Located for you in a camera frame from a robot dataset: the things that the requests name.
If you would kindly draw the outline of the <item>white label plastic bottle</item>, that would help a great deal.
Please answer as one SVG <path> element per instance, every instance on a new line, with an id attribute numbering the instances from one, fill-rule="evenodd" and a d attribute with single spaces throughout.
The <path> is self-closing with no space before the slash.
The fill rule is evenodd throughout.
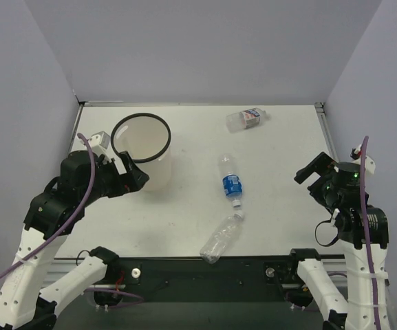
<path id="1" fill-rule="evenodd" d="M 270 114 L 260 108 L 251 108 L 226 116 L 226 128 L 230 133 L 237 133 L 262 125 L 270 119 Z"/>

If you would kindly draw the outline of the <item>blue label plastic bottle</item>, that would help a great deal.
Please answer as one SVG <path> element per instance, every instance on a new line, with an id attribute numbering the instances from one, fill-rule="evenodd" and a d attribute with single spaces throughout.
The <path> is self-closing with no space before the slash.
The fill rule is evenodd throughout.
<path id="1" fill-rule="evenodd" d="M 218 159 L 218 169 L 225 198 L 231 202 L 235 209 L 241 208 L 243 186 L 233 156 L 230 154 L 221 155 Z"/>

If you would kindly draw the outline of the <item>clear crushed plastic bottle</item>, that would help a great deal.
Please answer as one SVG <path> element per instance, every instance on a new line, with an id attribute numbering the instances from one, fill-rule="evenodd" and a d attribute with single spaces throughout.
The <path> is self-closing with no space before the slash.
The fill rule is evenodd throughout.
<path id="1" fill-rule="evenodd" d="M 200 256 L 208 264 L 215 264 L 222 255 L 238 240 L 244 222 L 241 210 L 225 218 L 214 230 L 208 241 L 200 250 Z"/>

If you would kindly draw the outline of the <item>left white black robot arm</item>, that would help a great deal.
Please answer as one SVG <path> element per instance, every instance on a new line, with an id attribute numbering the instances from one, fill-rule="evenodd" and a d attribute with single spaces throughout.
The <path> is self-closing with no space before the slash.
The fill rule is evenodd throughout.
<path id="1" fill-rule="evenodd" d="M 103 197 L 138 192 L 149 181 L 128 152 L 122 152 L 120 160 L 123 174 L 105 155 L 71 152 L 61 162 L 60 175 L 33 198 L 14 262 L 2 273 L 0 329 L 52 329 L 64 308 L 89 286 L 117 279 L 118 255 L 96 247 L 76 269 L 43 286 L 56 253 L 86 207 Z"/>

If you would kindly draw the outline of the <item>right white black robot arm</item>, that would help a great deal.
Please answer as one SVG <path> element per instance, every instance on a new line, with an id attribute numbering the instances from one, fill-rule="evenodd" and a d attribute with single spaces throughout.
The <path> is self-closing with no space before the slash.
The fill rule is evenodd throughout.
<path id="1" fill-rule="evenodd" d="M 340 243 L 346 266 L 347 296 L 343 296 L 315 249 L 293 249 L 292 273 L 308 288 L 323 317 L 324 329 L 390 329 L 385 259 L 389 244 L 387 215 L 369 204 L 359 156 L 353 162 L 336 162 L 324 152 L 296 172 L 310 196 L 329 213 L 336 228 L 332 244 Z"/>

